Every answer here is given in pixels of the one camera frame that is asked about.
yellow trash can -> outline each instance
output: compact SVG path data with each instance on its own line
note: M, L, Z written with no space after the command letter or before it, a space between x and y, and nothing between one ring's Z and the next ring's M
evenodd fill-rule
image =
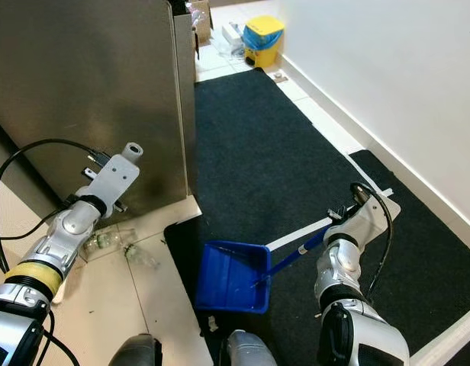
M255 67L270 66L275 61L284 24L269 15L247 22L243 30L245 60Z

stainless steel cabinet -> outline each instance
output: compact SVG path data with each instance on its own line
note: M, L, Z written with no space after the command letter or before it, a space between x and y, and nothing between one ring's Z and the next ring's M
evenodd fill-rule
M113 154L135 141L144 149L123 199L129 210L108 223L188 194L193 70L186 80L191 66L177 60L192 51L176 37L190 42L189 21L179 18L176 30L165 1L0 0L0 124L14 142L59 137ZM68 146L27 157L60 197L85 184L85 166L94 168Z

dustpan handle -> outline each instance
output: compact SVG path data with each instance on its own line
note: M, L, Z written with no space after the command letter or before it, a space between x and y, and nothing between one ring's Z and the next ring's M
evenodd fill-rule
M296 259L301 257L302 255L305 255L309 250L312 250L314 247L320 245L325 236L325 232L328 230L330 225L324 226L317 235L309 239L305 244L300 246L298 249L296 249L293 253L288 255L286 258L284 258L282 261L280 261L277 265L272 267L270 270L268 270L263 276L262 280L265 280L269 277L272 277L275 275L277 272L281 271L283 268L288 267L292 262L294 262Z

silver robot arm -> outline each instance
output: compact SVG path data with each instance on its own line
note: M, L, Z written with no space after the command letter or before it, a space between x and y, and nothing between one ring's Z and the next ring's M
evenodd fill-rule
M138 177L134 163L142 153L136 143L128 143L97 175L86 169L93 180L76 192L77 202L58 213L47 235L5 274L0 284L0 365L33 363L50 302L95 224L111 216L117 200Z
M359 286L360 256L388 227L385 213L375 197L363 190L354 193L358 210L328 229L326 248L317 261L314 291L322 309L318 361L323 365L408 366L404 337L368 304ZM394 219L400 207L380 197Z

yellow band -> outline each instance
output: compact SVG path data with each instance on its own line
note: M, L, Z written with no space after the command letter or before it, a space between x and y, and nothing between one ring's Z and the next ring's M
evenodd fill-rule
M54 269L41 263L20 263L5 274L5 278L14 276L28 276L35 278L37 281L40 281L42 284L47 286L49 290L52 291L53 296L55 296L59 290L60 284L62 283L62 278Z

